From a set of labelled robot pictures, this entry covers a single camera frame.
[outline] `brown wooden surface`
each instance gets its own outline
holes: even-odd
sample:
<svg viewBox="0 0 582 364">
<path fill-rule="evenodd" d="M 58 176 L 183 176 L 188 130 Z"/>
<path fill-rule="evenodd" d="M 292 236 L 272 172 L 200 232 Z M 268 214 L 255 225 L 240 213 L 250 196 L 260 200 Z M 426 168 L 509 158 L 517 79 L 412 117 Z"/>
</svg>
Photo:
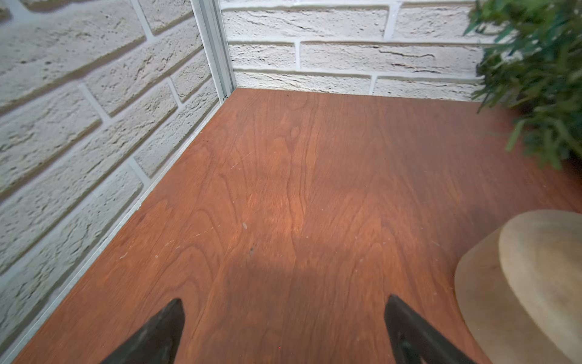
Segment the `brown wooden surface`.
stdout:
<svg viewBox="0 0 582 364">
<path fill-rule="evenodd" d="M 391 293 L 480 363 L 453 291 L 510 217 L 582 211 L 477 104 L 238 89 L 16 362 L 98 363 L 174 297 L 184 363 L 392 363 Z"/>
</svg>

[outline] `green leaves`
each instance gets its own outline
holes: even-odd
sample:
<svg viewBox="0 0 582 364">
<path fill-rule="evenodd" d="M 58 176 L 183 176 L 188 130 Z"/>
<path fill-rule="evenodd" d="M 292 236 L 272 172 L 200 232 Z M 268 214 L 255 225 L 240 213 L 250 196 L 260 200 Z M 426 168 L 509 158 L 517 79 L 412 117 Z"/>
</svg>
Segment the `green leaves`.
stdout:
<svg viewBox="0 0 582 364">
<path fill-rule="evenodd" d="M 542 165 L 582 158 L 582 0 L 477 1 L 469 19 L 465 34 L 498 29 L 473 98 L 522 111 L 506 150 L 523 136 L 524 152 Z"/>
</svg>

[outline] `leaf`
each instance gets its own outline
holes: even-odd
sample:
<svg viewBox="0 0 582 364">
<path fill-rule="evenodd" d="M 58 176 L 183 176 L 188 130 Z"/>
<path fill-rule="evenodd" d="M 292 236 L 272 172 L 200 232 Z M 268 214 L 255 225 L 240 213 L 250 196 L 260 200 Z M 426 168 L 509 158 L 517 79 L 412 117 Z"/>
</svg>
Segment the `leaf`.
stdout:
<svg viewBox="0 0 582 364">
<path fill-rule="evenodd" d="M 513 30 L 513 27 L 511 26 L 511 24 L 507 25 L 505 27 L 505 29 L 503 29 L 501 31 L 501 33 L 499 33 L 499 35 L 493 41 L 495 43 L 498 43 L 500 40 L 502 40 L 503 38 L 507 37 L 509 35 L 509 33 L 511 33 L 512 30 Z"/>
<path fill-rule="evenodd" d="M 467 28 L 465 29 L 463 35 L 466 36 L 467 34 L 471 33 L 473 29 L 475 29 L 478 25 L 479 23 L 471 21 L 471 23 L 469 23 L 469 26 L 467 26 Z"/>
<path fill-rule="evenodd" d="M 556 150 L 556 145 L 553 142 L 552 129 L 544 130 L 544 149 L 545 159 L 550 162 L 552 167 L 555 169 L 562 169 L 560 158 L 558 157 L 558 151 Z"/>
<path fill-rule="evenodd" d="M 568 128 L 564 125 L 563 121 L 560 119 L 554 119 L 554 125 L 556 130 L 560 134 L 560 136 L 564 139 L 564 141 L 572 148 L 572 150 L 578 154 L 580 158 L 582 158 L 582 145 L 577 142 L 572 136 L 570 132 L 568 132 Z"/>
<path fill-rule="evenodd" d="M 526 124 L 526 120 L 522 119 L 519 120 L 517 122 L 517 124 L 515 124 L 515 128 L 513 128 L 513 133 L 511 133 L 511 137 L 509 137 L 509 141 L 507 146 L 505 146 L 505 151 L 512 151 L 515 143 L 517 142 L 517 139 L 519 138 L 519 135 L 521 134 L 521 130 L 523 129 L 523 126 Z"/>
</svg>

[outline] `stone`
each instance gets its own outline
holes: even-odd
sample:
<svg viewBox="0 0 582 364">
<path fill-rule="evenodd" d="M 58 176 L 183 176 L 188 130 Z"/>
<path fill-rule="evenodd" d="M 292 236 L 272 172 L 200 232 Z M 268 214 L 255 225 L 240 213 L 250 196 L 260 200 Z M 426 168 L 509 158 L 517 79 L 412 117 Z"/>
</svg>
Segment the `stone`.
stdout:
<svg viewBox="0 0 582 364">
<path fill-rule="evenodd" d="M 381 72 L 475 75 L 480 47 L 302 43 L 301 67 Z"/>
<path fill-rule="evenodd" d="M 141 169 L 153 177 L 217 102 L 214 82 L 209 80 L 137 150 L 134 158 Z"/>
<path fill-rule="evenodd" d="M 471 33 L 463 37 L 469 25 L 473 5 L 403 6 L 398 12 L 394 39 L 418 40 L 481 40 L 490 43 L 493 37 Z"/>
<path fill-rule="evenodd" d="M 146 43 L 91 72 L 84 81 L 103 109 L 113 115 L 201 47 L 196 21 L 187 20 L 155 43 Z"/>
<path fill-rule="evenodd" d="M 204 50 L 199 51 L 170 78 L 182 102 L 186 101 L 210 77 Z"/>
<path fill-rule="evenodd" d="M 43 174 L 26 193 L 0 207 L 0 273 L 51 228 L 176 109 L 160 84 L 99 130 L 71 157 Z"/>
<path fill-rule="evenodd" d="M 129 0 L 68 6 L 0 32 L 0 113 L 145 39 Z"/>
<path fill-rule="evenodd" d="M 142 183 L 122 167 L 0 290 L 0 342 L 17 334 L 48 301 L 49 294 L 89 250 L 103 240 L 119 214 L 139 194 Z"/>
<path fill-rule="evenodd" d="M 140 0 L 140 5 L 154 34 L 194 16 L 190 0 Z"/>
<path fill-rule="evenodd" d="M 74 83 L 0 118 L 0 195 L 100 124 Z"/>
<path fill-rule="evenodd" d="M 478 88 L 477 83 L 377 79 L 372 94 L 375 96 L 471 101 L 471 93 Z"/>
<path fill-rule="evenodd" d="M 387 9 L 321 8 L 222 12 L 229 41 L 282 37 L 381 41 Z"/>
<path fill-rule="evenodd" d="M 237 87 L 367 95 L 370 77 L 235 72 Z"/>
<path fill-rule="evenodd" d="M 259 69 L 295 69 L 294 44 L 231 44 L 232 66 Z"/>
<path fill-rule="evenodd" d="M 0 22 L 10 19 L 10 9 L 4 2 L 4 0 L 0 0 Z"/>
</svg>

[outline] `wooden floor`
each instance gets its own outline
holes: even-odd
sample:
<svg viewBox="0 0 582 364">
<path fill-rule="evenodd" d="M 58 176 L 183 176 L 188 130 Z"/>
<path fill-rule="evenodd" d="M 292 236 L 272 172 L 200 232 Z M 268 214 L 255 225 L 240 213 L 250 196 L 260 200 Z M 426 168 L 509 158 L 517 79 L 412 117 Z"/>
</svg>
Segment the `wooden floor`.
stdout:
<svg viewBox="0 0 582 364">
<path fill-rule="evenodd" d="M 510 217 L 582 211 L 574 168 L 503 148 L 477 104 L 238 89 L 16 363 L 98 363 L 172 298 L 183 363 L 393 363 L 398 294 L 479 363 L 460 257 Z"/>
</svg>

